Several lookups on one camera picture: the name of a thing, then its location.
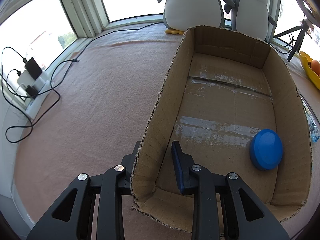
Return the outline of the blue round puck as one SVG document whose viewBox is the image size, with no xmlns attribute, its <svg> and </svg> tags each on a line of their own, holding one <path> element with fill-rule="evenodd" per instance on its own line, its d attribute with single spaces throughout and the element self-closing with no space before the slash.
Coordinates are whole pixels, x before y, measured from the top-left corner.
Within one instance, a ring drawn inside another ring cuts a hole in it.
<svg viewBox="0 0 320 240">
<path fill-rule="evenodd" d="M 253 165 L 261 171 L 276 168 L 283 157 L 280 137 L 271 129 L 262 129 L 250 143 L 249 156 Z"/>
</svg>

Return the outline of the pink carpet mat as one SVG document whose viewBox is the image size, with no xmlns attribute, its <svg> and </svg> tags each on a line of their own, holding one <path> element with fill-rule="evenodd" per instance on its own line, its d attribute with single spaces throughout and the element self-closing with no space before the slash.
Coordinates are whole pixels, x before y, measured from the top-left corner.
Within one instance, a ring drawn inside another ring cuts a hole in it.
<svg viewBox="0 0 320 240">
<path fill-rule="evenodd" d="M 131 152 L 180 40 L 162 24 L 132 25 L 80 55 L 57 105 L 18 148 L 15 185 L 32 223 L 78 174 L 100 174 Z"/>
</svg>

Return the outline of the open cardboard box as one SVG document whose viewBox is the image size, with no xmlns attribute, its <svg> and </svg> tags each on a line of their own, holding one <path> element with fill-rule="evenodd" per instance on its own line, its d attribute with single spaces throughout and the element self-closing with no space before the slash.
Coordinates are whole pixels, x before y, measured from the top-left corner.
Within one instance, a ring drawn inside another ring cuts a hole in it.
<svg viewBox="0 0 320 240">
<path fill-rule="evenodd" d="M 259 171 L 252 138 L 279 135 L 279 166 Z M 188 29 L 178 46 L 136 155 L 131 190 L 136 211 L 190 232 L 193 198 L 179 193 L 171 143 L 210 171 L 237 173 L 289 235 L 302 226 L 312 148 L 302 100 L 286 64 L 268 44 L 206 26 Z"/>
</svg>

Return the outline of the white power strip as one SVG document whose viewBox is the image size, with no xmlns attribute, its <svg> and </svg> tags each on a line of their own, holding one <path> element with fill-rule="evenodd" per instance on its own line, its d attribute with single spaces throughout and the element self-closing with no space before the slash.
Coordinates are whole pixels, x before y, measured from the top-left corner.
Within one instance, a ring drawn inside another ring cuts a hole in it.
<svg viewBox="0 0 320 240">
<path fill-rule="evenodd" d="M 25 70 L 17 79 L 17 83 L 29 96 L 27 99 L 30 99 L 30 102 L 25 112 L 31 120 L 34 120 L 49 94 L 47 92 L 50 88 L 49 75 L 44 71 L 37 80 L 33 80 Z"/>
</svg>

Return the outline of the black charger adapter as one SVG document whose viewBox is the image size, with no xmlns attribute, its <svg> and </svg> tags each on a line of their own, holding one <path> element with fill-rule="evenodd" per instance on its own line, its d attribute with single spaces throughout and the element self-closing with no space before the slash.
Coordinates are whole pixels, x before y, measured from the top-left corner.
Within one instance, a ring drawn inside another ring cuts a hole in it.
<svg viewBox="0 0 320 240">
<path fill-rule="evenodd" d="M 37 80 L 43 72 L 33 57 L 25 63 L 25 69 L 33 80 Z"/>
</svg>

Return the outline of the yellow fruit bowl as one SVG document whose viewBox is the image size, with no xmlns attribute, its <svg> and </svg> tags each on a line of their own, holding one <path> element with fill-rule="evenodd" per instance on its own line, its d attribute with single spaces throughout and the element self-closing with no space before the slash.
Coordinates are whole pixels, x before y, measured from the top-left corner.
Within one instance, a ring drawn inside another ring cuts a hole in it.
<svg viewBox="0 0 320 240">
<path fill-rule="evenodd" d="M 307 53 L 301 50 L 299 51 L 299 59 L 304 72 L 306 73 L 306 76 L 315 85 L 315 87 L 320 90 L 319 75 L 311 68 L 311 62 L 313 61 L 313 59 Z"/>
</svg>

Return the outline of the orange fruit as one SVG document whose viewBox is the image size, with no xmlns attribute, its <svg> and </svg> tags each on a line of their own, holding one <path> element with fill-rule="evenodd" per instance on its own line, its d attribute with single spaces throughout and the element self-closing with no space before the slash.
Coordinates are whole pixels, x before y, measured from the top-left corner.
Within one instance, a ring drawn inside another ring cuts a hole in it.
<svg viewBox="0 0 320 240">
<path fill-rule="evenodd" d="M 317 60 L 312 60 L 310 62 L 310 67 L 314 73 L 316 73 L 318 76 L 320 75 L 320 62 Z"/>
</svg>

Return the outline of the small penguin plush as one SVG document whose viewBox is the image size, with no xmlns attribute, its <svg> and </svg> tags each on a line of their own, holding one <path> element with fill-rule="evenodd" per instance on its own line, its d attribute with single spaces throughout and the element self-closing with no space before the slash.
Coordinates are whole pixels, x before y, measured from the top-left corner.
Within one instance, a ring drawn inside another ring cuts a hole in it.
<svg viewBox="0 0 320 240">
<path fill-rule="evenodd" d="M 233 2 L 234 7 L 224 5 L 225 13 L 231 14 L 233 31 L 264 40 L 267 37 L 268 25 L 277 25 L 268 13 L 267 0 L 233 0 Z"/>
</svg>

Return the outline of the large penguin plush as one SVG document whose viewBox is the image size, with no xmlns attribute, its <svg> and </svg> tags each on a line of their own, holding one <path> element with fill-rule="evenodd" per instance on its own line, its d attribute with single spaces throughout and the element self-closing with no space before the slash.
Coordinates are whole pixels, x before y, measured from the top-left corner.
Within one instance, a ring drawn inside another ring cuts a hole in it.
<svg viewBox="0 0 320 240">
<path fill-rule="evenodd" d="M 225 27 L 225 16 L 221 1 L 235 7 L 233 0 L 166 0 L 163 23 L 166 34 L 182 35 L 188 28 L 205 25 Z"/>
</svg>

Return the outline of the black tripod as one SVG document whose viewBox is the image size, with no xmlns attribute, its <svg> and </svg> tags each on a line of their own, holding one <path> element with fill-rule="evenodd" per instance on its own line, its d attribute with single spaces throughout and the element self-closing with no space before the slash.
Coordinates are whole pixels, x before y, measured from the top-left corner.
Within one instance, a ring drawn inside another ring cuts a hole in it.
<svg viewBox="0 0 320 240">
<path fill-rule="evenodd" d="M 290 62 L 293 56 L 295 55 L 296 52 L 300 51 L 300 48 L 302 46 L 303 40 L 305 35 L 307 34 L 308 30 L 312 28 L 313 24 L 311 23 L 310 20 L 302 20 L 301 24 L 299 26 L 287 29 L 286 31 L 283 31 L 281 33 L 278 33 L 277 35 L 274 35 L 273 38 L 279 39 L 282 36 L 293 34 L 295 31 L 299 30 L 299 34 L 296 39 L 294 39 L 294 43 L 290 41 L 287 45 L 289 47 L 292 47 L 289 50 L 289 55 L 287 56 L 287 61 Z"/>
</svg>

